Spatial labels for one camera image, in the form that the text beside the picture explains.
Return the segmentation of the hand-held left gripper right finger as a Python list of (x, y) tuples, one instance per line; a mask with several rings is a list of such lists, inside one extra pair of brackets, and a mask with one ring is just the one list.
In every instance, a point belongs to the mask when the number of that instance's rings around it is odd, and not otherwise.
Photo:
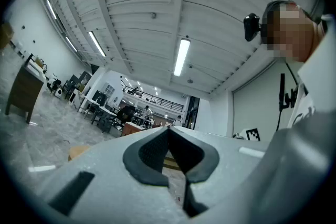
[(169, 151), (185, 175), (184, 207), (169, 218), (227, 218), (243, 212), (241, 183), (263, 157), (267, 142), (238, 140), (183, 127), (167, 130)]

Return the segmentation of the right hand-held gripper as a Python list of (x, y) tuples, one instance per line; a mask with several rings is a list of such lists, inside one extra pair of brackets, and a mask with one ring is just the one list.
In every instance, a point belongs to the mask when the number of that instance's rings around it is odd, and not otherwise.
[(246, 130), (246, 137), (249, 141), (260, 141), (260, 136), (257, 128)]

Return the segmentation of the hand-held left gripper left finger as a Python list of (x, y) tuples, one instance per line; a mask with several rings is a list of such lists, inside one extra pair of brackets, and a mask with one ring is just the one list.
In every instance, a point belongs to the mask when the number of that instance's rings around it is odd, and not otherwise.
[(181, 223), (188, 215), (174, 200), (167, 187), (138, 182), (124, 166), (123, 153), (132, 143), (153, 132), (141, 131), (91, 146), (84, 153), (58, 168), (38, 190), (48, 205), (55, 202), (66, 186), (88, 172), (94, 177), (69, 215), (67, 223)]

